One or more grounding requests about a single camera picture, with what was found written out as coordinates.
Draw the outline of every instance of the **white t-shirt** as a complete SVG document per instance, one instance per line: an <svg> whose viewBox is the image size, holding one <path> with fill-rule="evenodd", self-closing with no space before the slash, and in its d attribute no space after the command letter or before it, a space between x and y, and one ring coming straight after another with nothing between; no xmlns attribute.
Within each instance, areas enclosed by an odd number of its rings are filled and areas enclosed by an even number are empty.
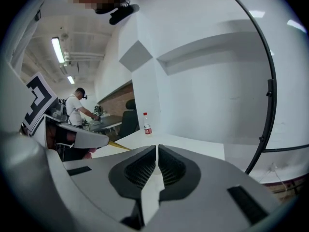
<svg viewBox="0 0 309 232"><path fill-rule="evenodd" d="M74 126L82 125L82 116L78 111L83 105L75 95L71 95L66 101L67 114L69 116L69 124Z"/></svg>

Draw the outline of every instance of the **bottle label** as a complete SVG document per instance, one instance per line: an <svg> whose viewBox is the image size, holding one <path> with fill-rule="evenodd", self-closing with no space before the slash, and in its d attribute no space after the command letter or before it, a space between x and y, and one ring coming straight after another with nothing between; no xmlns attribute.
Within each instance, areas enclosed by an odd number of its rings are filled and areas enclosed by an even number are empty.
<svg viewBox="0 0 309 232"><path fill-rule="evenodd" d="M151 134L152 133L150 125L144 125L144 129L145 129L145 134Z"/></svg>

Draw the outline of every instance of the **ceiling light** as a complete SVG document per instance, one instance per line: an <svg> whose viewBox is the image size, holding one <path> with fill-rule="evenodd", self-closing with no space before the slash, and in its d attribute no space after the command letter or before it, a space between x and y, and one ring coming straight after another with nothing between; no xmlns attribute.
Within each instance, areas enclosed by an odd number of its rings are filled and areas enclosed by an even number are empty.
<svg viewBox="0 0 309 232"><path fill-rule="evenodd" d="M52 44L56 53L56 56L58 58L59 63L64 63L64 58L62 55L61 47L60 47L60 42L58 37L52 38Z"/></svg>
<svg viewBox="0 0 309 232"><path fill-rule="evenodd" d="M74 80L73 80L73 77L68 76L68 80L70 81L71 84L75 84L75 82L74 82Z"/></svg>
<svg viewBox="0 0 309 232"><path fill-rule="evenodd" d="M295 22L295 21L293 21L293 20L289 20L288 23L287 23L287 25L290 25L290 26L292 26L292 27L294 27L294 28L297 28L297 29L299 29L299 30L302 30L304 33L307 33L307 30L305 29L305 27L302 26L302 25L300 25L298 22Z"/></svg>
<svg viewBox="0 0 309 232"><path fill-rule="evenodd" d="M264 11L249 10L249 12L254 18L263 18L263 16L265 15Z"/></svg>

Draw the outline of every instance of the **office chair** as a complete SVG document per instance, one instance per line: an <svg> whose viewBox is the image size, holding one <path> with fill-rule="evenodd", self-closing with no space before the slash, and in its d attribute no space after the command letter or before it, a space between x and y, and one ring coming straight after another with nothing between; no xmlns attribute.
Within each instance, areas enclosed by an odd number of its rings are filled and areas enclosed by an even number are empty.
<svg viewBox="0 0 309 232"><path fill-rule="evenodd" d="M126 108L129 109L129 111L125 111L122 115L122 123L119 130L120 138L124 138L134 133L139 125L135 99L127 101Z"/></svg>

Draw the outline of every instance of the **plastic water bottle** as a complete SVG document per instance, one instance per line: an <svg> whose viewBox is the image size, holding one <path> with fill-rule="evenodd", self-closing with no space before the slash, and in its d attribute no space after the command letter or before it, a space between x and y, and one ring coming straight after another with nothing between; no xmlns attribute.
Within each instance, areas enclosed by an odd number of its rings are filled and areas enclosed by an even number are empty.
<svg viewBox="0 0 309 232"><path fill-rule="evenodd" d="M144 113L144 130L145 130L146 136L148 137L152 136L151 125L149 123L149 120L147 119L147 113Z"/></svg>

